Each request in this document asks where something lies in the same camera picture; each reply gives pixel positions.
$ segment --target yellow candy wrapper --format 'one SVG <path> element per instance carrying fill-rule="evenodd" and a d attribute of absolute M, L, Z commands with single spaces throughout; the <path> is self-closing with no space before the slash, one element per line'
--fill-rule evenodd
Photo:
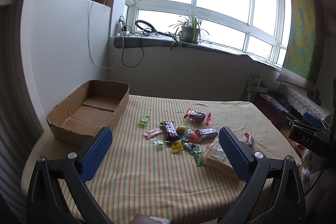
<path fill-rule="evenodd" d="M 183 150 L 183 146 L 182 146 L 181 140 L 177 140 L 171 146 L 171 152 L 172 153 L 176 153 L 176 152 L 179 152 L 179 151 L 182 151 L 182 150 Z"/>

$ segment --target open cardboard box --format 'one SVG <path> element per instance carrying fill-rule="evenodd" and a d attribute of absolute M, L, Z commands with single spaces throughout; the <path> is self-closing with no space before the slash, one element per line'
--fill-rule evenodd
<path fill-rule="evenodd" d="M 55 106 L 47 122 L 55 138 L 82 147 L 102 127 L 116 127 L 128 97 L 128 84 L 91 80 Z"/>

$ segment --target window frame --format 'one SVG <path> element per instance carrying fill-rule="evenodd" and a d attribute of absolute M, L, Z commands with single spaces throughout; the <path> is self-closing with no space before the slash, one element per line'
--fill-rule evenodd
<path fill-rule="evenodd" d="M 248 22 L 242 22 L 230 16 L 221 14 L 219 12 L 215 12 L 212 10 L 207 10 L 205 8 L 197 7 L 196 0 L 192 0 L 191 4 L 175 2 L 171 0 L 126 0 L 125 4 L 128 6 L 127 13 L 127 24 L 135 30 L 135 21 L 138 16 L 139 10 L 152 10 L 158 12 L 167 12 L 189 16 L 189 10 L 193 10 L 194 14 L 200 18 L 208 21 L 212 21 L 214 23 L 218 23 L 227 27 L 231 27 L 233 29 L 239 30 L 241 32 L 245 32 L 245 41 L 242 52 L 253 55 L 251 53 L 247 53 L 247 46 L 249 37 L 254 36 L 258 39 L 265 41 L 266 43 L 272 45 L 272 51 L 270 55 L 269 61 L 276 67 L 281 67 L 277 64 L 278 55 L 280 48 L 287 49 L 286 46 L 281 44 L 283 28 L 284 28 L 284 17 L 285 17 L 285 0 L 277 0 L 277 18 L 276 18 L 276 26 L 274 30 L 274 36 L 254 27 L 252 25 L 253 16 L 254 16 L 254 5 L 255 0 L 250 0 L 250 10 Z"/>

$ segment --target yellow ball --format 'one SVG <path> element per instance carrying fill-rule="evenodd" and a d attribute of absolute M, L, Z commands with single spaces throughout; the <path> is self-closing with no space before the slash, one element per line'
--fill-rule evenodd
<path fill-rule="evenodd" d="M 179 134 L 179 135 L 181 135 L 181 134 L 183 134 L 186 130 L 187 130 L 187 127 L 186 127 L 186 126 L 178 126 L 178 127 L 176 128 L 176 133 Z"/>

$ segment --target metal screw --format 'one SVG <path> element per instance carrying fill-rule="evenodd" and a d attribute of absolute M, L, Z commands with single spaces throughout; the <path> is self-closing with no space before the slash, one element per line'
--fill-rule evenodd
<path fill-rule="evenodd" d="M 74 159 L 77 157 L 77 154 L 75 152 L 71 152 L 69 155 L 68 155 L 68 158 L 69 159 Z"/>
<path fill-rule="evenodd" d="M 261 152 L 255 152 L 254 155 L 255 155 L 257 158 L 259 158 L 259 159 L 261 159 L 261 158 L 264 157 L 264 154 L 261 153 Z"/>
<path fill-rule="evenodd" d="M 44 156 L 38 157 L 37 158 L 37 162 L 43 162 L 45 160 Z"/>
<path fill-rule="evenodd" d="M 293 162 L 294 161 L 294 158 L 292 156 L 287 156 L 286 159 L 290 162 Z"/>

